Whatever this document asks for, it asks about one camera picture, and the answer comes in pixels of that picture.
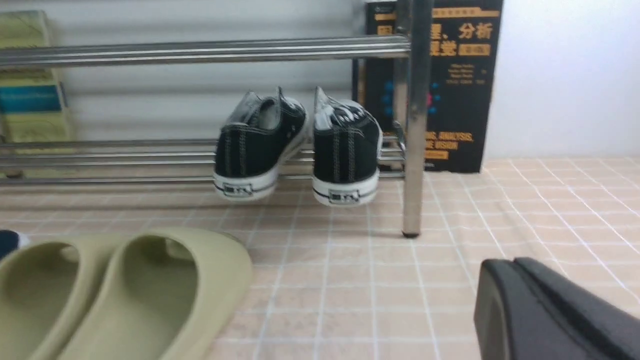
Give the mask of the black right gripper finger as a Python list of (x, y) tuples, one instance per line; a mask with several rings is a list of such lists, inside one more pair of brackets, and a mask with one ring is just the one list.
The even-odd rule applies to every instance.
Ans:
[(485, 259), (473, 316), (483, 360), (637, 360), (640, 321), (530, 257)]

